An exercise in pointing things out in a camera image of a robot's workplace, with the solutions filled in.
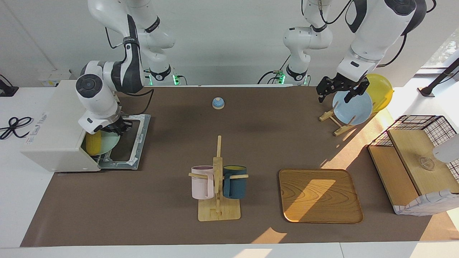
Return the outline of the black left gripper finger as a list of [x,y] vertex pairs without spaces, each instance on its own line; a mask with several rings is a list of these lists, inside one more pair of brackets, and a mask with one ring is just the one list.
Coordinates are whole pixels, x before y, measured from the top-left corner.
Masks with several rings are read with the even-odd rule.
[[333,93],[333,81],[329,77],[323,77],[316,87],[319,103],[323,103],[326,96]]
[[363,95],[366,92],[368,86],[369,80],[362,80],[357,87],[351,88],[345,96],[345,103],[349,103],[349,101],[351,101],[351,99],[357,95]]

